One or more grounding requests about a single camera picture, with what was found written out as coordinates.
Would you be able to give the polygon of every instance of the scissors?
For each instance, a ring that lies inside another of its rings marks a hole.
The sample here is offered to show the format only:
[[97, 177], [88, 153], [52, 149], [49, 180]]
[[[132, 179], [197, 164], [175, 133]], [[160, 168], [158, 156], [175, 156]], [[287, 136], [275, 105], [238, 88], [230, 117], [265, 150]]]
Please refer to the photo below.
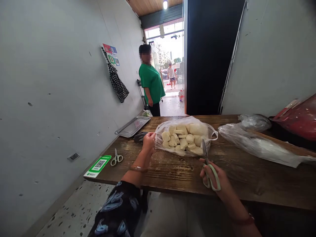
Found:
[[118, 151], [115, 148], [115, 157], [111, 160], [111, 166], [115, 166], [117, 163], [121, 163], [122, 161], [123, 161], [123, 156], [118, 155]]
[[206, 165], [211, 168], [211, 170], [212, 170], [212, 172], [213, 172], [213, 174], [214, 174], [214, 176], [215, 176], [215, 179], [216, 179], [217, 189], [214, 188], [214, 185], [213, 185], [213, 183], [212, 183], [212, 180], [210, 179], [210, 177], [208, 176], [208, 174], [207, 174], [206, 172], [205, 172], [205, 174], [206, 174], [207, 184], [204, 183], [204, 180], [203, 180], [203, 184], [204, 184], [207, 188], [212, 187], [212, 189], [213, 189], [214, 191], [216, 191], [216, 192], [217, 192], [217, 191], [220, 191], [220, 190], [221, 190], [220, 180], [219, 180], [219, 178], [218, 178], [218, 175], [217, 175], [217, 172], [216, 172], [214, 166], [212, 166], [212, 165], [209, 163], [209, 161], [208, 161], [208, 154], [207, 154], [207, 149], [206, 149], [206, 145], [205, 145], [204, 139], [202, 139], [202, 144], [203, 144], [203, 154], [204, 154], [204, 156], [205, 156], [205, 164], [203, 165], [203, 168], [204, 168], [204, 166], [206, 166]]

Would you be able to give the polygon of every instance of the right hand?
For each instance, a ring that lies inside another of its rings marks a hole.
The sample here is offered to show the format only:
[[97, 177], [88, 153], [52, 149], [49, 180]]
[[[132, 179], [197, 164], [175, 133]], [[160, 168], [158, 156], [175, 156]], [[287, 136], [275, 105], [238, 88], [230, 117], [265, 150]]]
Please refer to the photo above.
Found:
[[[200, 162], [205, 164], [205, 159], [199, 159]], [[227, 178], [227, 175], [225, 173], [225, 171], [223, 171], [221, 168], [219, 168], [217, 165], [215, 165], [214, 163], [210, 162], [210, 164], [215, 168], [220, 184], [221, 184], [221, 190], [216, 192], [217, 196], [224, 202], [228, 202], [231, 199], [235, 198], [237, 195], [233, 189], [233, 187], [230, 184], [229, 179]], [[212, 183], [214, 185], [215, 188], [217, 188], [217, 184], [216, 184], [216, 179], [215, 176], [211, 170], [210, 167], [208, 166], [204, 166], [204, 168], [202, 168], [201, 173], [200, 173], [200, 177], [203, 178], [203, 181], [205, 183], [207, 183], [207, 178], [205, 173], [208, 174], [208, 176], [210, 177], [210, 179], [212, 180]]]
[[146, 152], [151, 152], [153, 154], [155, 151], [155, 138], [156, 133], [147, 133], [143, 139], [143, 150], [145, 150]]
[[152, 102], [152, 99], [148, 99], [148, 105], [150, 106], [150, 107], [152, 107], [153, 106], [153, 102]]

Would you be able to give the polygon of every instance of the wooden table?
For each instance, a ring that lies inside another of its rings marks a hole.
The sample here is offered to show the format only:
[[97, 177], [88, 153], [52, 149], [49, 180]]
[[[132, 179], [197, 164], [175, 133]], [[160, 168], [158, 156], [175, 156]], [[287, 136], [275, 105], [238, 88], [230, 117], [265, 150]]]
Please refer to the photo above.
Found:
[[[152, 117], [141, 131], [154, 132], [162, 122], [184, 117]], [[195, 117], [216, 130], [221, 125], [238, 122], [237, 115]], [[132, 138], [118, 137], [102, 155], [114, 157], [115, 148], [119, 155], [124, 156], [123, 162], [115, 167], [107, 164], [95, 179], [87, 180], [116, 184], [133, 164], [142, 144], [134, 143]], [[301, 164], [295, 169], [266, 161], [242, 151], [221, 135], [211, 142], [209, 157], [226, 171], [241, 200], [316, 210], [316, 171], [311, 165]], [[197, 157], [181, 157], [157, 149], [151, 158], [143, 187], [164, 193], [216, 195], [203, 185], [199, 176], [201, 168]]]

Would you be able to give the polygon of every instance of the wristband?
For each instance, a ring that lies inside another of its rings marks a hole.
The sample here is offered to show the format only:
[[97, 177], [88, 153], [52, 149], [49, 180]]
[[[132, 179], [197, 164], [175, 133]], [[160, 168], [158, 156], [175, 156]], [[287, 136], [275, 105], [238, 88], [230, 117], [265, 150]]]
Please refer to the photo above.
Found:
[[141, 173], [146, 173], [146, 172], [148, 171], [147, 168], [142, 168], [142, 167], [135, 166], [135, 165], [131, 165], [131, 166], [129, 167], [129, 169], [130, 169], [131, 171], [137, 171], [137, 172], [141, 172]]
[[233, 218], [230, 218], [230, 219], [236, 225], [251, 225], [254, 223], [254, 217], [250, 213], [249, 213], [249, 218], [245, 220], [235, 220]]

